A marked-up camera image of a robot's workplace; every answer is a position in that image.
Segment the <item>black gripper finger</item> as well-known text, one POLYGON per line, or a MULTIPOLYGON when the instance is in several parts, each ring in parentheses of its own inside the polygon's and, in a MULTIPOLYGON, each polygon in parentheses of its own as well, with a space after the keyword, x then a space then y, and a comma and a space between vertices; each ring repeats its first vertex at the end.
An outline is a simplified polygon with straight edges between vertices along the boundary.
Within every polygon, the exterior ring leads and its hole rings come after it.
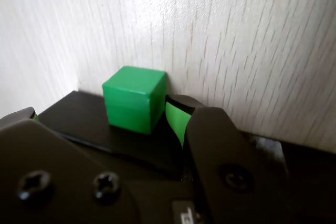
POLYGON ((1 223, 138 223, 120 177, 34 116, 1 119, 1 223))
POLYGON ((186 95, 167 95, 166 118, 188 116, 182 134, 185 162, 206 223, 297 223, 286 188, 227 113, 186 95))

